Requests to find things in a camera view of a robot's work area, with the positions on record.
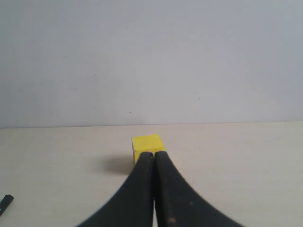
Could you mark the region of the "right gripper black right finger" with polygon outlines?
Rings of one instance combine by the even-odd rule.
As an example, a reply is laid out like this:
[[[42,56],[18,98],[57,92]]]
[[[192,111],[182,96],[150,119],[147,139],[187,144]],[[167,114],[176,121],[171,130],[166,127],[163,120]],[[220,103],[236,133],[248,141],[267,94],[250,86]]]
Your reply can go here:
[[[204,200],[183,178],[169,155],[154,157],[154,198],[159,227],[240,227]]]

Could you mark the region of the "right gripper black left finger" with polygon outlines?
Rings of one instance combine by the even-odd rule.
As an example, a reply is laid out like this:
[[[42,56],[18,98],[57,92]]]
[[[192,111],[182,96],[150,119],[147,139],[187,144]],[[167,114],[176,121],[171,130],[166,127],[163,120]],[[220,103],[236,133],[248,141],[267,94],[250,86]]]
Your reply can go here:
[[[153,154],[143,152],[112,198],[79,226],[151,227],[154,209],[153,162]]]

